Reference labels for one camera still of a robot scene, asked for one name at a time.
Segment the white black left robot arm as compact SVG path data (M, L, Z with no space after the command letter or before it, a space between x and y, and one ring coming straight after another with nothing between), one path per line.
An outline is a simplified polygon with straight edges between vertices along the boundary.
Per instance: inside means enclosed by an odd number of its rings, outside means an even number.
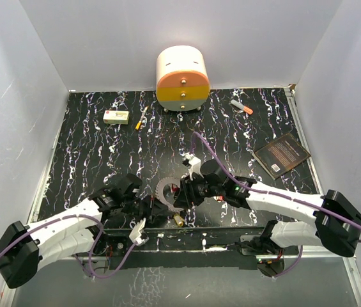
M18 288L46 265L70 255L101 255L108 245L104 222L121 212L137 219L128 236L131 246L145 244L147 221L168 216L173 205L165 198L163 187L138 198L141 186L139 177L127 174L116 185L97 190L62 213L27 225L20 221L9 225L0 238L0 275L7 286Z

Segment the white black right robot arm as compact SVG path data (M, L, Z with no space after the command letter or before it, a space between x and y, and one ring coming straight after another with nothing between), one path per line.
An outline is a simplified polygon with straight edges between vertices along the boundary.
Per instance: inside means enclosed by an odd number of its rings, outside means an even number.
M266 211L290 218L269 221L250 248L269 254L291 246L322 246L353 257L360 238L361 213L340 192L302 194L278 189L253 178L229 176L216 160L184 161L189 174L171 183L174 207L189 209L219 197L236 208Z

